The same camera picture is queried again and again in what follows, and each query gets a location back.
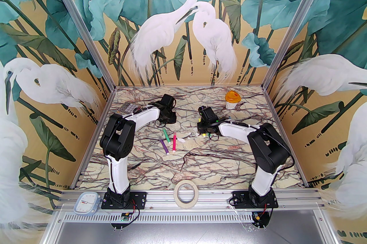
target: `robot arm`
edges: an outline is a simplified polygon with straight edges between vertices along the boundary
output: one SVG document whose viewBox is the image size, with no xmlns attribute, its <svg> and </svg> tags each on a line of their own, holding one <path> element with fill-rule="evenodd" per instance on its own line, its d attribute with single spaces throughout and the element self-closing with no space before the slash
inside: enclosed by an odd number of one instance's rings
<svg viewBox="0 0 367 244">
<path fill-rule="evenodd" d="M 164 95 L 160 101 L 151 103 L 133 114 L 121 116 L 114 113 L 109 118 L 99 144 L 108 161 L 110 172 L 107 193 L 121 206 L 124 206 L 130 197 L 127 156 L 134 145 L 135 132 L 151 121 L 175 123 L 176 113 L 172 112 L 174 101 L 172 96 Z"/>
<path fill-rule="evenodd" d="M 200 134 L 212 133 L 232 137 L 249 143 L 257 164 L 255 179 L 249 186 L 249 197 L 256 207 L 272 192 L 278 171 L 289 157 L 283 139 L 274 127 L 265 123 L 261 126 L 250 126 L 226 118 L 219 119 L 210 107 L 198 109 L 202 120 L 198 123 Z"/>
</svg>

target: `clock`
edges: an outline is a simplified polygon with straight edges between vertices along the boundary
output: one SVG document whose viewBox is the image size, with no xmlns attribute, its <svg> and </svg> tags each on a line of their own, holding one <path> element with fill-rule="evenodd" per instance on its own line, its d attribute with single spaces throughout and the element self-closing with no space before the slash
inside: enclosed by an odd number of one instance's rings
<svg viewBox="0 0 367 244">
<path fill-rule="evenodd" d="M 77 215 L 93 215 L 97 211 L 100 200 L 101 196 L 98 195 L 98 193 L 84 192 L 79 196 L 76 204 L 74 205 L 74 212 Z"/>
</svg>

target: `metal vent panel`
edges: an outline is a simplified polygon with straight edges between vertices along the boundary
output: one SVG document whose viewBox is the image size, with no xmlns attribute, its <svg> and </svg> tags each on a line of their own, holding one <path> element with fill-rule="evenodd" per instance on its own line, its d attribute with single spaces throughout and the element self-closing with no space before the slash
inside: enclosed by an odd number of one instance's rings
<svg viewBox="0 0 367 244">
<path fill-rule="evenodd" d="M 250 223 L 251 212 L 141 212 L 136 223 Z M 64 222 L 121 223 L 121 212 L 96 212 L 84 217 L 73 212 L 65 214 Z"/>
</svg>

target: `painted wall mural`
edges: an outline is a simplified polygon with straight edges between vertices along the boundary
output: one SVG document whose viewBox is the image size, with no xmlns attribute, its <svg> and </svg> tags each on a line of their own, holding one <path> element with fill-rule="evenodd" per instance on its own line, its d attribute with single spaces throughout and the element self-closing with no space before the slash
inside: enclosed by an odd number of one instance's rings
<svg viewBox="0 0 367 244">
<path fill-rule="evenodd" d="M 260 84 L 300 1 L 75 0 L 75 4 L 115 83 L 155 86 Z M 328 8 L 326 0 L 315 0 L 307 20 L 326 14 Z M 68 27 L 63 11 L 55 7 L 54 13 L 60 15 L 59 24 Z M 59 36 L 58 32 L 51 40 L 67 47 Z"/>
<path fill-rule="evenodd" d="M 366 243 L 367 0 L 325 0 L 283 58 L 268 92 L 309 185 L 342 243 Z"/>
<path fill-rule="evenodd" d="M 68 27 L 61 0 L 0 0 L 1 243 L 39 242 L 110 94 Z"/>
</svg>

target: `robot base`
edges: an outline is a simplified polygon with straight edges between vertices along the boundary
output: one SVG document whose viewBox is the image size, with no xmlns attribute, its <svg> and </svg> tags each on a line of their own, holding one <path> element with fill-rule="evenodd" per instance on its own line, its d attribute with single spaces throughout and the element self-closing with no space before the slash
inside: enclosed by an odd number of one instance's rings
<svg viewBox="0 0 367 244">
<path fill-rule="evenodd" d="M 235 204 L 235 209 L 265 208 L 265 205 L 266 208 L 279 207 L 272 188 L 264 196 L 259 196 L 253 191 L 251 185 L 249 185 L 249 190 L 233 191 L 231 201 Z"/>
<path fill-rule="evenodd" d="M 107 192 L 102 200 L 101 209 L 103 210 L 132 210 L 134 200 L 138 209 L 143 210 L 145 208 L 145 201 L 147 199 L 146 192 L 135 192 L 130 191 L 130 186 L 126 189 L 123 194 L 117 194 L 110 188 L 107 188 Z"/>
</svg>

